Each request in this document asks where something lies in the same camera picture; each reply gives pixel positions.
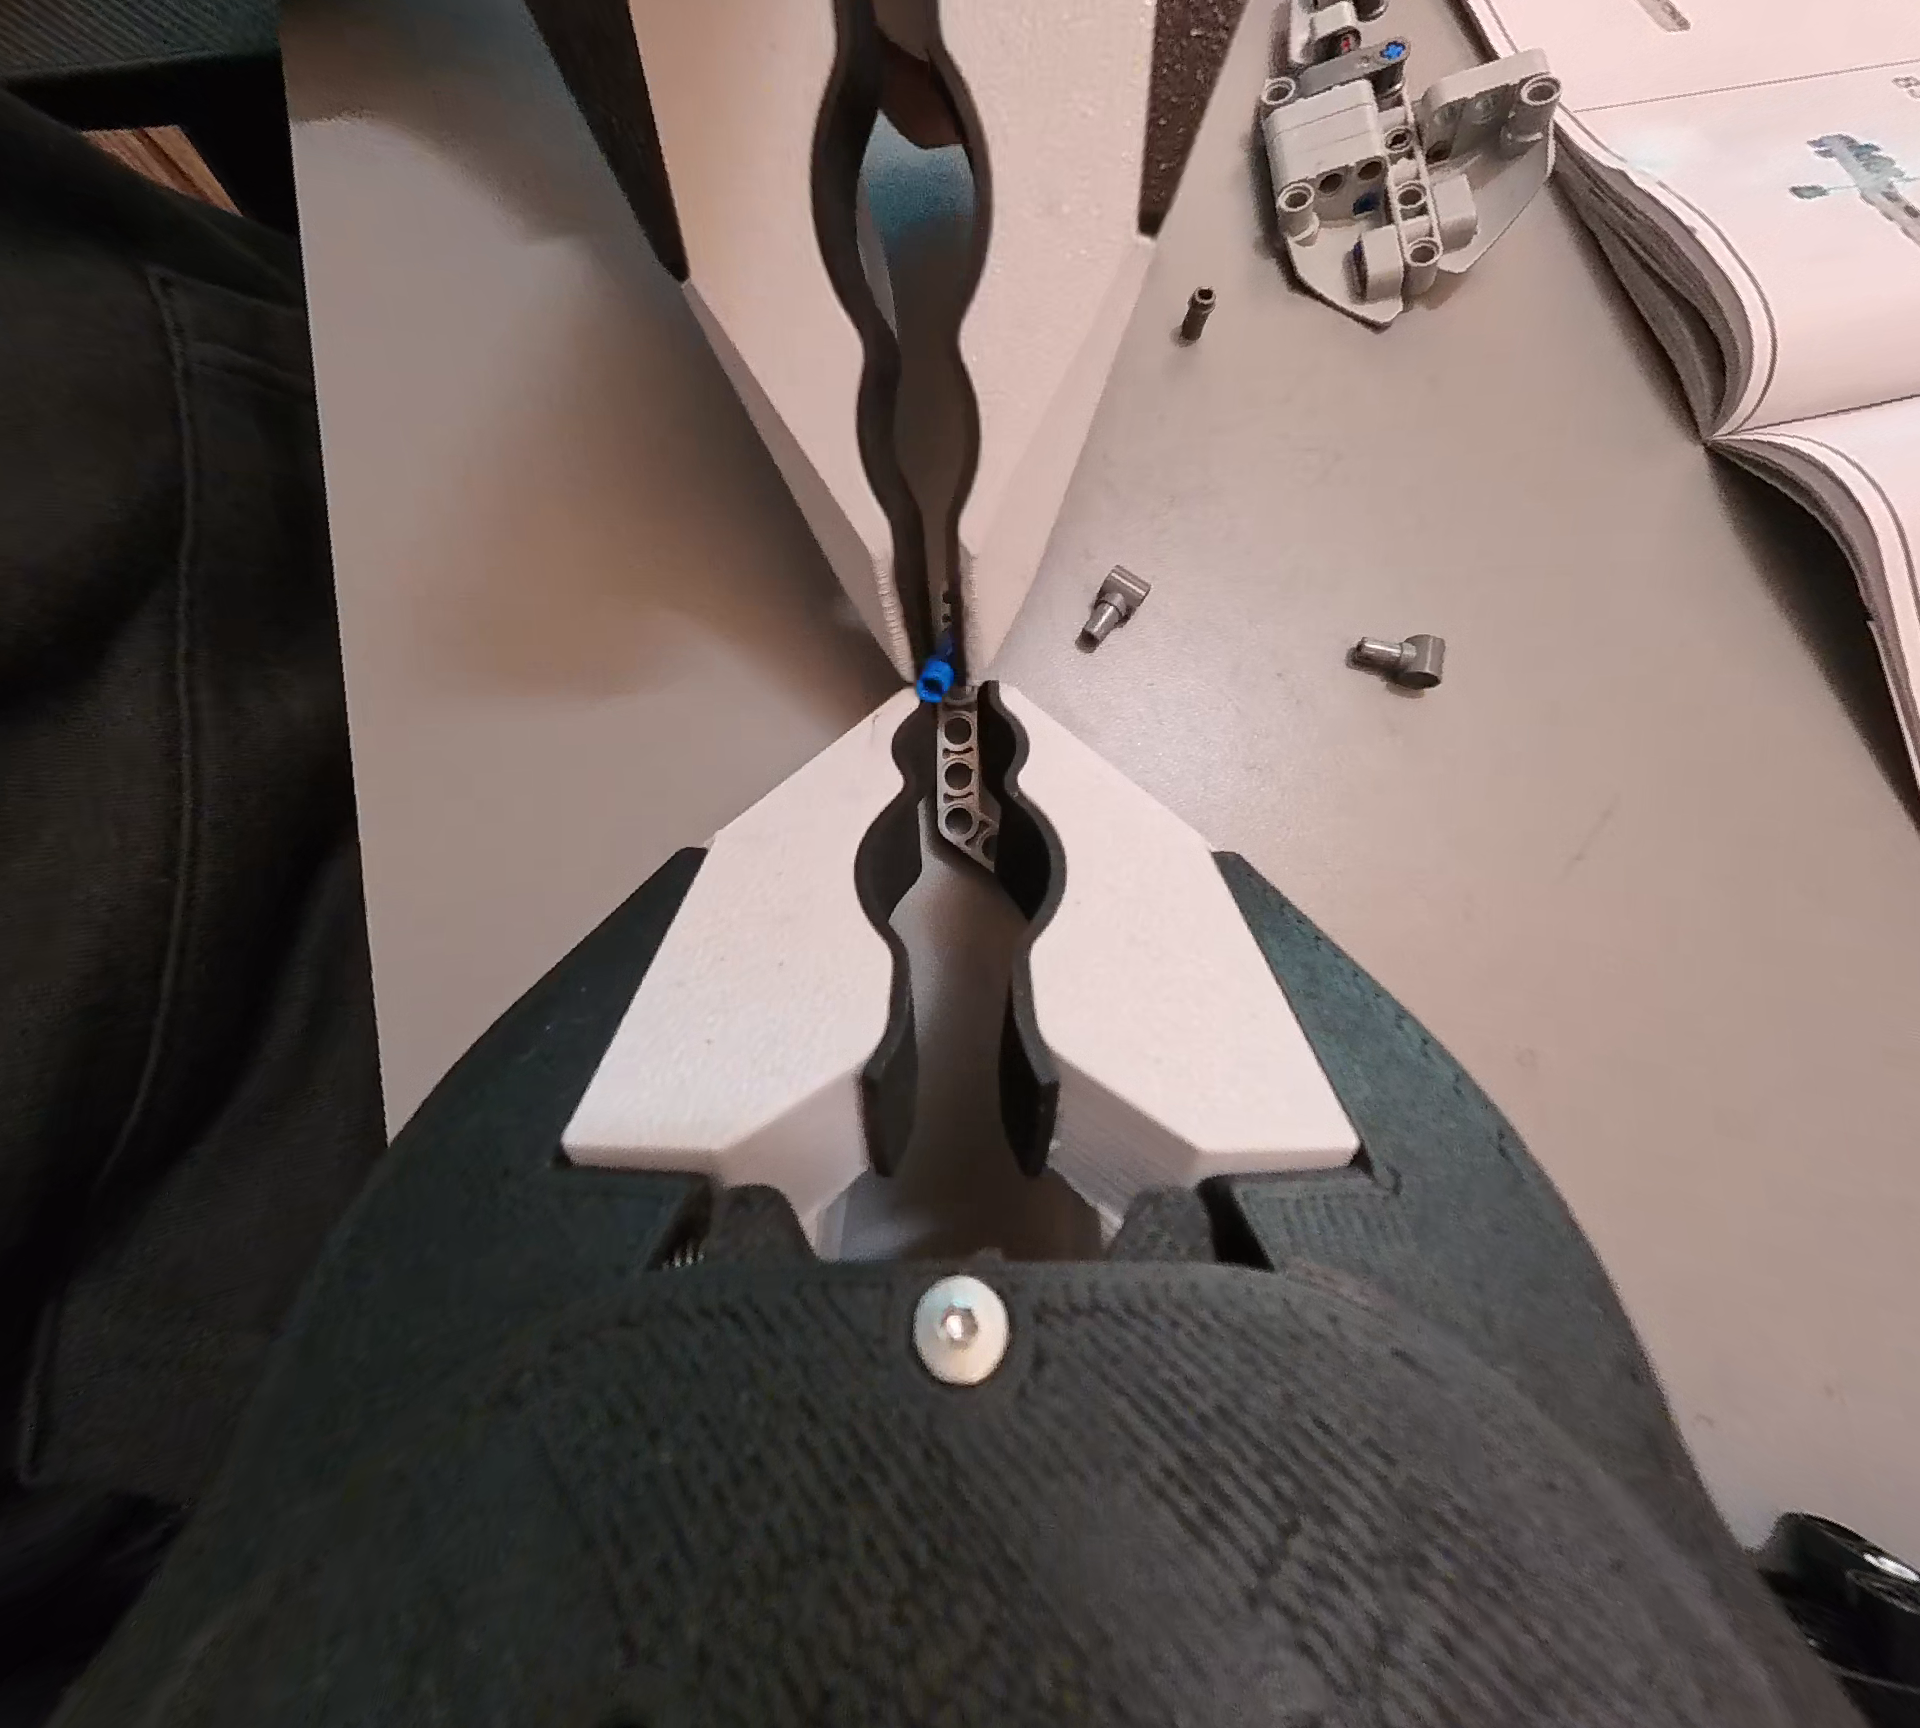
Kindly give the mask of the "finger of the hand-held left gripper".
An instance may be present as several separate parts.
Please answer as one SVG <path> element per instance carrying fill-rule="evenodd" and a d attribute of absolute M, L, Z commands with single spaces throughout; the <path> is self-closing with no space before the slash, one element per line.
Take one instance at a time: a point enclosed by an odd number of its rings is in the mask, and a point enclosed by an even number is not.
<path fill-rule="evenodd" d="M 1155 17 L 1158 0 L 938 0 L 983 179 L 957 330 L 975 409 L 956 525 L 975 679 L 1040 571 L 1153 253 L 1140 179 Z"/>
<path fill-rule="evenodd" d="M 859 163 L 869 0 L 625 0 L 684 250 L 684 297 L 840 587 L 900 677 L 929 633 L 895 439 L 900 342 Z"/>

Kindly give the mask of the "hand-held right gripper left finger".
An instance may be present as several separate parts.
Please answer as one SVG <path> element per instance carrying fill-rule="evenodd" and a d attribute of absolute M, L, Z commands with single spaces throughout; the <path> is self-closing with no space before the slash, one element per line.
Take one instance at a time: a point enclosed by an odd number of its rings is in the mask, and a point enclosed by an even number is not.
<path fill-rule="evenodd" d="M 841 1256 L 851 1188 L 891 1175 L 914 1130 L 893 917 L 921 876 L 936 725 L 900 687 L 710 838 L 563 1128 L 570 1164 L 773 1188 Z"/>

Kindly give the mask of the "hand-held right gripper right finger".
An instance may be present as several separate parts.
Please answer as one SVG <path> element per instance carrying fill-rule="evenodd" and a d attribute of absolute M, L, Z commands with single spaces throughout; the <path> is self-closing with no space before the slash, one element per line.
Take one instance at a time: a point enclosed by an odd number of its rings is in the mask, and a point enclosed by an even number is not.
<path fill-rule="evenodd" d="M 998 1049 L 1018 1168 L 1116 1236 L 1141 1194 L 1362 1153 L 1210 842 L 1009 684 L 974 704 L 1020 914 Z"/>

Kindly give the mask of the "grey perforated toy beam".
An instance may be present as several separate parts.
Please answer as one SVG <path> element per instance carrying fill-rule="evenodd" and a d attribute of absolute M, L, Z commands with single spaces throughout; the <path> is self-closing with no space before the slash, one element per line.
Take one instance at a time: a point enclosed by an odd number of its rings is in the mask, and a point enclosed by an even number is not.
<path fill-rule="evenodd" d="M 995 876 L 999 807 L 985 777 L 979 687 L 954 686 L 934 710 L 929 826 L 939 846 Z"/>

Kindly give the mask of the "grey desk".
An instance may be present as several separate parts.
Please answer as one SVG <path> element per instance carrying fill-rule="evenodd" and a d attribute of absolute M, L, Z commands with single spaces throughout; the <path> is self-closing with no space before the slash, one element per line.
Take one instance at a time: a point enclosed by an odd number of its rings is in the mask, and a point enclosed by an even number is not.
<path fill-rule="evenodd" d="M 1915 804 L 1854 571 L 1549 189 L 1370 331 L 1267 253 L 1253 0 L 1002 667 L 1443 1044 L 1743 1542 L 1915 1560 Z M 280 0 L 405 1121 L 893 682 L 521 0 Z M 1188 293 L 1216 308 L 1197 344 Z M 1140 610 L 1079 652 L 1113 563 Z M 1446 639 L 1442 684 L 1348 666 Z"/>

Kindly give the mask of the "grey toy brick assembly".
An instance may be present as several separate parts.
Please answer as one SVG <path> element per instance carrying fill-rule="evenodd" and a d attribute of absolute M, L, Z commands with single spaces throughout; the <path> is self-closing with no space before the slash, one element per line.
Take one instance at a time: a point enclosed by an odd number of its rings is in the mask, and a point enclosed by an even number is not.
<path fill-rule="evenodd" d="M 1551 175 L 1564 86 L 1538 50 L 1413 90 L 1387 0 L 1289 0 L 1260 144 L 1295 286 L 1368 328 L 1466 275 Z"/>

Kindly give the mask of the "open instruction booklet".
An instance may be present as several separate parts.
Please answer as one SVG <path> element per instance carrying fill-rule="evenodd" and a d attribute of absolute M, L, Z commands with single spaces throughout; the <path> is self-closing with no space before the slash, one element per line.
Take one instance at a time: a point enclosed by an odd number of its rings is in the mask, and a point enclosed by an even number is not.
<path fill-rule="evenodd" d="M 1834 535 L 1917 758 L 1917 0 L 1457 0 L 1725 460 Z"/>

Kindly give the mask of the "person's black trousers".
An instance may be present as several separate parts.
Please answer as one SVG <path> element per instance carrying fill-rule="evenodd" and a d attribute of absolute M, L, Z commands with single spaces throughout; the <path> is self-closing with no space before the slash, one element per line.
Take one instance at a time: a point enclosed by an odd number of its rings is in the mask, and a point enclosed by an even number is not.
<path fill-rule="evenodd" d="M 383 1145 L 296 243 L 2 122 L 4 1724 L 220 1472 Z"/>

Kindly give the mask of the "black round object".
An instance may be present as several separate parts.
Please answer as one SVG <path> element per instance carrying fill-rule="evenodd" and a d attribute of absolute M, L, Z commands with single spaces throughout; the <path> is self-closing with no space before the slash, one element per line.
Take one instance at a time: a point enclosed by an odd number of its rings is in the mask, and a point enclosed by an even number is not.
<path fill-rule="evenodd" d="M 1874 1726 L 1915 1726 L 1917 1567 L 1806 1510 L 1782 1511 L 1754 1562 L 1856 1712 Z"/>

